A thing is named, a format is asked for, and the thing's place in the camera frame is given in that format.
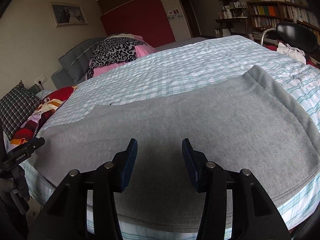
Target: striped bed sheet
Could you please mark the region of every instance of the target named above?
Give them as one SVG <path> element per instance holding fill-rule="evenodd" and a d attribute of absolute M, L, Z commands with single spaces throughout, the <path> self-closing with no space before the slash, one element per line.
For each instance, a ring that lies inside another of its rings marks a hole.
<path fill-rule="evenodd" d="M 242 75 L 254 65 L 262 67 L 290 93 L 320 130 L 320 70 L 249 39 L 230 36 L 157 52 L 79 84 L 37 136 L 50 126 L 81 120 L 96 105 L 122 105 L 191 91 Z M 22 167 L 31 195 L 43 205 L 54 187 L 28 161 Z M 297 195 L 278 207 L 288 229 L 301 223 L 316 209 L 320 201 L 319 180 L 320 174 L 317 174 Z M 92 232 L 90 209 L 87 225 Z M 161 232 L 124 222 L 120 222 L 120 227 L 124 239 L 187 240 L 196 239 L 197 235 L 196 232 Z M 227 228 L 225 239 L 230 237 L 231 228 Z"/>

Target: picture frame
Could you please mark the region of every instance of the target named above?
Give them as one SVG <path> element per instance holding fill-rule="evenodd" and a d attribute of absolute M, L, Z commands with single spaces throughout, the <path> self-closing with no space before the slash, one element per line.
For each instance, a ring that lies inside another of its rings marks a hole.
<path fill-rule="evenodd" d="M 49 5 L 56 27 L 88 23 L 80 5 L 60 2 L 50 2 Z"/>

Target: red panel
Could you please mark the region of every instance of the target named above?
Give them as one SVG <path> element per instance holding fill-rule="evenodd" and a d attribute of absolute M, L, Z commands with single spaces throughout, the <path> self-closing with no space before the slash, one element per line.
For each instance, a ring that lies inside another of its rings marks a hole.
<path fill-rule="evenodd" d="M 131 33 L 153 47 L 175 42 L 160 0 L 134 0 L 101 16 L 108 35 Z"/>

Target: electrical outlet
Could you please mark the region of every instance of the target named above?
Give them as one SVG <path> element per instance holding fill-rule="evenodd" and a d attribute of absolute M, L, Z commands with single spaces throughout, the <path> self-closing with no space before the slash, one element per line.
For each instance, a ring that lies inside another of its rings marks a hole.
<path fill-rule="evenodd" d="M 39 81 L 41 81 L 41 84 L 46 82 L 47 81 L 47 78 L 45 77 L 45 75 L 41 75 L 40 77 L 38 77 L 36 80 L 35 80 L 35 83 L 37 85 L 39 85 Z"/>

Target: gloved hand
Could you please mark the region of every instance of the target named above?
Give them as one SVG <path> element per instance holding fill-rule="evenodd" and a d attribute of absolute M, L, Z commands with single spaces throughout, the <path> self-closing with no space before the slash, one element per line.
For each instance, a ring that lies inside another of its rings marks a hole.
<path fill-rule="evenodd" d="M 24 169 L 17 166 L 15 167 L 14 181 L 12 179 L 0 179 L 0 198 L 5 204 L 16 207 L 10 196 L 10 192 L 14 188 L 17 188 L 20 197 L 24 198 L 25 201 L 29 201 L 29 188 L 24 175 Z"/>

